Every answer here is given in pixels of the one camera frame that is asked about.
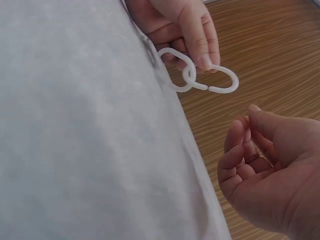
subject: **adult hand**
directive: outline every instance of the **adult hand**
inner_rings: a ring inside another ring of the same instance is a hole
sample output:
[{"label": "adult hand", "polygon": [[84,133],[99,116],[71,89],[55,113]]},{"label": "adult hand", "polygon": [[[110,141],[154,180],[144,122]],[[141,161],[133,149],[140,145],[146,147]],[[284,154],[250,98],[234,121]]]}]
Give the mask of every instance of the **adult hand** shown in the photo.
[{"label": "adult hand", "polygon": [[252,105],[225,139],[218,163],[221,191],[257,227],[295,240],[320,239],[319,146],[320,122]]},{"label": "adult hand", "polygon": [[[138,27],[157,50],[171,47],[189,55],[198,73],[220,65],[218,37],[211,15],[201,0],[125,0]],[[163,55],[167,65],[179,70],[185,62],[170,53]]]}]

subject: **white plastic ring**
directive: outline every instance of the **white plastic ring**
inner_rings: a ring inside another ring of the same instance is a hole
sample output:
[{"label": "white plastic ring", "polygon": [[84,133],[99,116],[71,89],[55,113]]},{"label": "white plastic ring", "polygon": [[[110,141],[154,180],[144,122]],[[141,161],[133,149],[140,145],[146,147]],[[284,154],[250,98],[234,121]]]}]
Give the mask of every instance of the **white plastic ring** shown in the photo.
[{"label": "white plastic ring", "polygon": [[237,90],[237,88],[239,87],[239,79],[233,71],[231,71],[226,67],[218,66],[214,64],[212,65],[212,69],[215,69],[217,71],[221,71],[227,74],[232,80],[232,85],[227,88],[221,88],[216,86],[207,86],[205,84],[198,83],[196,82],[196,78],[197,78],[196,65],[187,55],[184,55],[173,48],[165,47],[158,52],[158,56],[161,57],[165,53],[170,53],[176,56],[177,58],[185,61],[186,63],[186,67],[182,71],[182,77],[183,77],[183,80],[186,82],[186,85],[177,86],[172,83],[172,87],[179,93],[187,92],[193,87],[203,91],[209,90],[210,92],[218,93],[218,94],[229,94]]}]

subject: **gray fabric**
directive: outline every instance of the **gray fabric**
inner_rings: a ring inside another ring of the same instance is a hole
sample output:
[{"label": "gray fabric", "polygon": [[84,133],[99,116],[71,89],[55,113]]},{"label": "gray fabric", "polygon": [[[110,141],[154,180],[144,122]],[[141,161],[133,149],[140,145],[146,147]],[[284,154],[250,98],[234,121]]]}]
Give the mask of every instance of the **gray fabric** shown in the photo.
[{"label": "gray fabric", "polygon": [[230,239],[168,73],[121,2],[0,6],[0,239]]}]

